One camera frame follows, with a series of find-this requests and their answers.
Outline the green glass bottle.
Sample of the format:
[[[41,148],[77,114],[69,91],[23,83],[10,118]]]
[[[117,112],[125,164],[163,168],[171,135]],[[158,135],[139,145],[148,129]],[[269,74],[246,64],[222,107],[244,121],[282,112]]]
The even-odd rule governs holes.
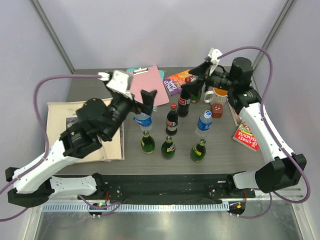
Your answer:
[[[141,148],[145,154],[152,154],[155,151],[155,141],[150,136],[150,132],[145,130],[141,139]]]
[[[202,96],[201,94],[199,94],[199,95],[192,94],[190,97],[190,102],[192,104],[197,104],[201,100],[201,96]]]
[[[190,152],[190,158],[194,162],[200,162],[206,155],[206,140],[201,138],[197,144],[195,144]]]
[[[176,153],[176,146],[171,136],[167,136],[165,142],[161,146],[161,154],[164,159],[170,160]]]

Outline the Coca-Cola glass bottle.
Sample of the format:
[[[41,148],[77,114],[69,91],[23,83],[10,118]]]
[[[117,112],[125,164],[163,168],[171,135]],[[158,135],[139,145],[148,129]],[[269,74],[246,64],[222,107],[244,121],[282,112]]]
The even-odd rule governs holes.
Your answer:
[[[179,117],[186,117],[189,113],[189,107],[191,103],[191,94],[181,89],[178,99],[178,107],[177,107],[177,113]]]
[[[178,113],[177,113],[177,104],[172,103],[170,105],[170,111],[166,116],[166,133],[169,136],[174,136],[178,131]]]

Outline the Pocari Sweat plastic bottle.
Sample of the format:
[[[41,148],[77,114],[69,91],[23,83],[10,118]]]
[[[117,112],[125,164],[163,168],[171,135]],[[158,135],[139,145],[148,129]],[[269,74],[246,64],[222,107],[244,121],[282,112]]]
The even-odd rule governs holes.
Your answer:
[[[143,112],[136,114],[133,120],[139,125],[141,131],[150,131],[152,129],[152,117]]]

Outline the canvas tote bag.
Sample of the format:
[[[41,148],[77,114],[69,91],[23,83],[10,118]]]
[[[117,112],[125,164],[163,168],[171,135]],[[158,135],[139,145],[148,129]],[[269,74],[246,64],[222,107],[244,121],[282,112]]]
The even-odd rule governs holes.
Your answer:
[[[76,102],[49,102],[46,132],[48,136],[49,145],[52,146],[60,137],[60,134],[67,128],[71,127],[78,121],[76,117],[76,110],[84,105],[84,101]],[[102,148],[90,153],[77,163],[91,163],[91,162],[111,162],[117,160],[124,160],[124,151],[122,145],[124,141],[121,137],[121,126],[115,133],[112,141],[101,141]]]

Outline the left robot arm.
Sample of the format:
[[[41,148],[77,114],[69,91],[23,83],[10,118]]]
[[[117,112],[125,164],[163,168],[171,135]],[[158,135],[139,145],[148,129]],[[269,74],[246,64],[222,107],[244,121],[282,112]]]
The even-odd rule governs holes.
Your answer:
[[[13,181],[8,191],[10,204],[33,208],[54,197],[78,195],[88,199],[102,199],[108,190],[99,173],[84,177],[55,177],[66,166],[84,159],[99,150],[103,142],[113,136],[130,112],[151,115],[156,90],[141,90],[143,102],[137,102],[120,93],[113,93],[106,105],[103,100],[91,98],[76,110],[77,122],[60,134],[48,152],[22,168],[9,167],[5,171],[7,181]]]

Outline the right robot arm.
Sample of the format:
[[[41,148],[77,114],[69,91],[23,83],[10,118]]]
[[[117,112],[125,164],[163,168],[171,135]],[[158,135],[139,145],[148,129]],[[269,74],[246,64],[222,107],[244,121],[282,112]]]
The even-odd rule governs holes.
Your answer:
[[[262,98],[251,87],[252,62],[245,57],[237,57],[229,71],[217,71],[216,68],[217,65],[207,58],[189,70],[196,79],[187,83],[184,89],[194,95],[208,87],[226,90],[229,104],[250,128],[265,162],[259,170],[234,173],[231,182],[225,186],[226,193],[236,198],[244,189],[271,193],[297,185],[307,160],[303,154],[295,154],[272,123],[266,123],[269,116],[261,105]]]

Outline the Roald Dahl book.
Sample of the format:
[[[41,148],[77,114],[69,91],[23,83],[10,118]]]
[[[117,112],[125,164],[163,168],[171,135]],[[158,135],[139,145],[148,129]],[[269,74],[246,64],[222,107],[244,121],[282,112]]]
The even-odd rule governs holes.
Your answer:
[[[185,70],[179,73],[176,73],[174,75],[171,75],[169,77],[166,77],[163,80],[163,85],[165,89],[167,90],[167,93],[170,96],[179,94],[181,91],[181,86],[184,85],[189,81],[194,81],[196,77],[192,74],[189,74],[189,70]]]

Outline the white mug orange inside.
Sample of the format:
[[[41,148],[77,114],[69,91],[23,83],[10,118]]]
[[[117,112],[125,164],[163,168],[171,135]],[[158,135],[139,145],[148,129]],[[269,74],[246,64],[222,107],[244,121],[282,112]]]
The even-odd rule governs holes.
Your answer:
[[[228,91],[214,87],[204,93],[204,102],[224,105],[228,99]]]

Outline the brown red cube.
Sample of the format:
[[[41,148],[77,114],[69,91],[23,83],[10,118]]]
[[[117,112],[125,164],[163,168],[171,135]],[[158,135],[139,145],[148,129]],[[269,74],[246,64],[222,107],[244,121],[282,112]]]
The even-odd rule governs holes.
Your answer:
[[[223,116],[223,105],[220,103],[214,103],[211,105],[211,113],[212,113],[212,118],[215,119],[220,119]]]

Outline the dark purple book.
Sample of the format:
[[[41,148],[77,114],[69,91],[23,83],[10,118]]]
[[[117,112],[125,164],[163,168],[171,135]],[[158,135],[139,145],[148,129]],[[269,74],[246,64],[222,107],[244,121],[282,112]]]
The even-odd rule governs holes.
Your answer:
[[[228,103],[228,107],[230,109],[231,116],[232,116],[232,119],[233,119],[235,125],[239,126],[242,122],[241,117],[236,113],[235,109],[229,103]]]

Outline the red Treehouse book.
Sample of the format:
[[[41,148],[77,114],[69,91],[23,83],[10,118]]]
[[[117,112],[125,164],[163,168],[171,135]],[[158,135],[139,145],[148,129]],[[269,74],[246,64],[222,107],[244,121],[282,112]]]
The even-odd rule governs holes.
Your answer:
[[[248,127],[248,125],[242,120],[237,127],[232,139],[243,146],[246,146],[247,148],[258,151],[259,150],[259,144],[251,132],[251,129]]]

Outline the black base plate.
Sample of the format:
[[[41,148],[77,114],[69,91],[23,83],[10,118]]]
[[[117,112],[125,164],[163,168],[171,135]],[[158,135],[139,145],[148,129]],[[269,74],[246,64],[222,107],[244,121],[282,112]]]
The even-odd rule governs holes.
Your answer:
[[[218,199],[253,199],[255,191],[250,188],[236,189],[230,174],[141,174],[102,175],[94,173],[99,199],[109,193],[112,201],[153,196],[193,195]]]

